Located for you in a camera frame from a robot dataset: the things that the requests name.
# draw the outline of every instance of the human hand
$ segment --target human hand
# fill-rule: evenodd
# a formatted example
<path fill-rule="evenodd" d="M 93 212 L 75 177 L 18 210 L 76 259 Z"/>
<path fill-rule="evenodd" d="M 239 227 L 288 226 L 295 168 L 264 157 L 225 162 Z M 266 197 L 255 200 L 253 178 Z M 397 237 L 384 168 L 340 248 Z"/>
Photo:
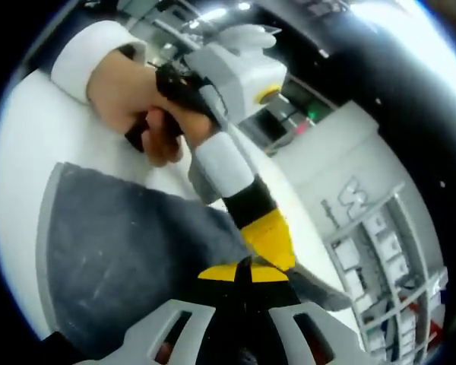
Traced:
<path fill-rule="evenodd" d="M 93 71 L 87 95 L 101 119 L 122 134 L 134 125 L 139 113 L 148 112 L 150 130 L 144 132 L 142 142 L 157 166 L 182 156 L 179 139 L 166 132 L 165 112 L 173 115 L 194 148 L 214 132 L 206 116 L 177 106 L 158 92 L 154 68 L 133 62 L 120 51 L 111 52 Z"/>

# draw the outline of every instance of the finger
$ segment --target finger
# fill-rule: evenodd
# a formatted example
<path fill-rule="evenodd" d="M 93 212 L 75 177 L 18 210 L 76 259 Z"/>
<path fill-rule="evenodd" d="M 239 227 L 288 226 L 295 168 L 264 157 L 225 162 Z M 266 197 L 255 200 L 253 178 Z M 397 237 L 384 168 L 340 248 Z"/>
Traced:
<path fill-rule="evenodd" d="M 181 156 L 180 143 L 177 138 L 168 133 L 164 120 L 164 111 L 153 109 L 147 114 L 147 121 L 150 126 L 150 138 L 160 149 L 163 158 L 176 162 Z"/>
<path fill-rule="evenodd" d="M 149 161 L 155 167 L 163 167 L 166 166 L 167 161 L 163 156 L 162 148 L 158 146 L 152 139 L 149 131 L 142 133 L 142 146 L 144 147 L 144 151 L 149 157 Z"/>
<path fill-rule="evenodd" d="M 181 148 L 181 138 L 173 138 L 171 144 L 168 144 L 164 148 L 164 157 L 169 162 L 179 162 L 182 159 L 182 148 Z"/>
<path fill-rule="evenodd" d="M 192 112 L 171 102 L 165 102 L 162 108 L 172 114 L 193 147 L 199 146 L 215 133 L 215 124 L 203 114 Z"/>

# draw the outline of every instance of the box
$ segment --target box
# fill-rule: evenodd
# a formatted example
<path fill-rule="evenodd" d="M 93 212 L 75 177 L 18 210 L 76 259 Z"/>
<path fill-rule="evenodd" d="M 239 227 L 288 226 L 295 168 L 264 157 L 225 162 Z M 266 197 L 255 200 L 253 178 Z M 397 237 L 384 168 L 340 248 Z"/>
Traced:
<path fill-rule="evenodd" d="M 401 347 L 402 354 L 409 354 L 414 348 L 416 348 L 416 343 L 414 341 L 407 342 L 406 344 L 403 344 Z"/>
<path fill-rule="evenodd" d="M 358 311 L 358 313 L 363 313 L 369 307 L 371 307 L 374 302 L 375 298 L 371 294 L 366 293 L 361 298 L 355 301 L 356 310 Z"/>
<path fill-rule="evenodd" d="M 408 332 L 405 332 L 402 335 L 402 344 L 408 344 L 409 342 L 415 342 L 416 341 L 416 332 L 415 330 L 410 330 Z"/>
<path fill-rule="evenodd" d="M 377 234 L 387 229 L 385 218 L 379 211 L 374 213 L 373 216 L 368 218 L 366 221 L 363 221 L 363 226 L 365 227 L 366 231 L 373 236 L 376 236 Z"/>
<path fill-rule="evenodd" d="M 370 355 L 372 355 L 372 357 L 378 361 L 387 361 L 387 351 L 384 348 L 381 348 L 377 351 L 372 351 Z"/>
<path fill-rule="evenodd" d="M 350 289 L 351 299 L 356 300 L 360 298 L 365 292 L 363 290 L 362 282 L 359 280 L 358 273 L 355 269 L 349 270 L 345 273 L 348 287 Z"/>
<path fill-rule="evenodd" d="M 394 283 L 402 279 L 405 275 L 409 274 L 409 266 L 405 260 L 404 255 L 400 254 L 390 259 L 387 262 L 387 269 L 390 275 L 390 280 Z"/>
<path fill-rule="evenodd" d="M 401 333 L 414 331 L 416 328 L 416 321 L 416 313 L 409 308 L 404 309 L 401 313 Z"/>
<path fill-rule="evenodd" d="M 413 361 L 416 359 L 415 354 L 407 355 L 402 357 L 401 365 L 412 365 Z"/>
<path fill-rule="evenodd" d="M 381 329 L 376 328 L 368 334 L 368 350 L 376 351 L 385 345 L 385 334 Z"/>
<path fill-rule="evenodd" d="M 401 243 L 398 240 L 395 232 L 390 232 L 381 242 L 380 251 L 382 251 L 383 259 L 388 261 L 402 253 Z"/>
<path fill-rule="evenodd" d="M 341 241 L 334 251 L 344 271 L 354 268 L 359 264 L 359 253 L 351 237 Z"/>

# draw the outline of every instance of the yellow ring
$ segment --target yellow ring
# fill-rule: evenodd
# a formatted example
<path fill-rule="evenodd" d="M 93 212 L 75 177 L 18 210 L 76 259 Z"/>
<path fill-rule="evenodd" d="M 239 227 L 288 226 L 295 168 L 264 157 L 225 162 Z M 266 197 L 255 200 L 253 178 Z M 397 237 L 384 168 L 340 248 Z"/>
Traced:
<path fill-rule="evenodd" d="M 282 86 L 279 85 L 279 84 L 271 84 L 271 85 L 268 85 L 264 90 L 260 91 L 260 92 L 255 96 L 255 99 L 254 99 L 255 103 L 260 104 L 261 101 L 262 101 L 262 99 L 263 99 L 266 95 L 268 95 L 268 94 L 270 94 L 270 93 L 273 93 L 273 92 L 275 92 L 275 91 L 280 91 L 281 88 L 282 88 Z"/>

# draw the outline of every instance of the ceiling light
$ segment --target ceiling light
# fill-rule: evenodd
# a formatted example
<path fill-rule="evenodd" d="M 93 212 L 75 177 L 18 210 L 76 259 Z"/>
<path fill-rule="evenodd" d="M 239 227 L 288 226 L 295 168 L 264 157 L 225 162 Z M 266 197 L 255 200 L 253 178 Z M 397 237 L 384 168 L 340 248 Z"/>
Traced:
<path fill-rule="evenodd" d="M 199 27 L 199 22 L 198 22 L 198 21 L 193 21 L 193 22 L 191 22 L 191 23 L 189 24 L 189 27 L 190 27 L 191 29 L 195 29 L 195 28 Z"/>
<path fill-rule="evenodd" d="M 218 8 L 203 14 L 199 18 L 203 21 L 212 21 L 214 19 L 218 19 L 219 17 L 224 17 L 227 12 L 228 11 L 225 8 Z"/>
<path fill-rule="evenodd" d="M 240 2 L 238 4 L 238 9 L 240 10 L 249 10 L 252 6 L 248 2 Z"/>

